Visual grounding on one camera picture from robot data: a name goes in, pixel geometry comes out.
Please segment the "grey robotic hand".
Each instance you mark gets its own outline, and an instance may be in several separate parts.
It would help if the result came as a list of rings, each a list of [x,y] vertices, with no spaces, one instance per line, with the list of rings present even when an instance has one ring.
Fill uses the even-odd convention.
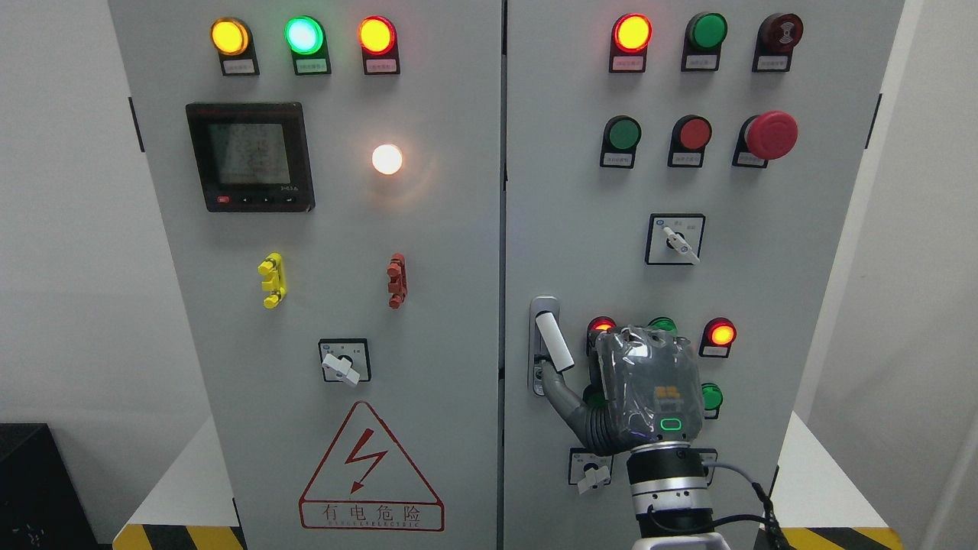
[[[621,326],[596,341],[602,393],[591,406],[545,360],[542,386],[559,417],[591,453],[608,456],[657,442],[688,442],[704,425],[698,366],[687,338]]]

